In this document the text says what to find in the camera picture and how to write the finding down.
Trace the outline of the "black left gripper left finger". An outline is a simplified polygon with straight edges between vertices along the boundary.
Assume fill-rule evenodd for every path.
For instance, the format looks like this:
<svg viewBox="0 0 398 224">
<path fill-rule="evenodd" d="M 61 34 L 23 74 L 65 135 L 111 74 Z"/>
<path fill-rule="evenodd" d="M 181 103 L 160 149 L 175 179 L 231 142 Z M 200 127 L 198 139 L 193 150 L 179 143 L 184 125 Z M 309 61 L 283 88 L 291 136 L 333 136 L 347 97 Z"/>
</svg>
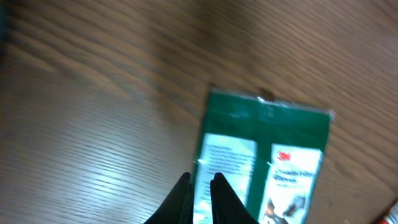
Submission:
<svg viewBox="0 0 398 224">
<path fill-rule="evenodd" d="M 160 207 L 144 224 L 192 224 L 194 186 L 191 173 L 185 172 Z"/>
</svg>

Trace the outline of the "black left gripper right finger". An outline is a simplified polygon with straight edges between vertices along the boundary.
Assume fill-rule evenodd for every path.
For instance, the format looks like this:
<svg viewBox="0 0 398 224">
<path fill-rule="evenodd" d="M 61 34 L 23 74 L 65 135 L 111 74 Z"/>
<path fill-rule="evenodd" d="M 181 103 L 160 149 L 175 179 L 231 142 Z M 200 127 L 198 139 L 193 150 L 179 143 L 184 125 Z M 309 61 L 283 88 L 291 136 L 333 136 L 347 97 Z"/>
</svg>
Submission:
<svg viewBox="0 0 398 224">
<path fill-rule="evenodd" d="M 213 224 L 259 224 L 222 173 L 217 172 L 210 181 L 210 192 Z"/>
</svg>

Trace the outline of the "green white package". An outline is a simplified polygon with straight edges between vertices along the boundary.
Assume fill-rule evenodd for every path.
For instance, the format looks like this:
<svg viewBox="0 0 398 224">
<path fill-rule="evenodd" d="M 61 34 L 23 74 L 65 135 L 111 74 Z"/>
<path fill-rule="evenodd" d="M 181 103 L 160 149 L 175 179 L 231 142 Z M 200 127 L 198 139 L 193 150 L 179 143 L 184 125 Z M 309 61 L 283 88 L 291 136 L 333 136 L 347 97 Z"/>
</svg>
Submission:
<svg viewBox="0 0 398 224">
<path fill-rule="evenodd" d="M 222 173 L 258 223 L 305 223 L 332 111 L 212 89 L 194 161 L 193 222 L 213 223 L 210 181 Z"/>
</svg>

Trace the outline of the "red stick sachet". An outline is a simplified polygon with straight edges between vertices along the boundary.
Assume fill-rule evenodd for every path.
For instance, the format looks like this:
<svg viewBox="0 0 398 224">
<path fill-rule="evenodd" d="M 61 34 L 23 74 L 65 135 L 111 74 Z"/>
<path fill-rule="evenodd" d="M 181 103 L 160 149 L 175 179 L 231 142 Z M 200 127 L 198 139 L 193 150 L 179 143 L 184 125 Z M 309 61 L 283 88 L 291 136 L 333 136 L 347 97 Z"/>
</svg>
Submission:
<svg viewBox="0 0 398 224">
<path fill-rule="evenodd" d="M 395 200 L 374 224 L 398 224 L 398 201 Z"/>
</svg>

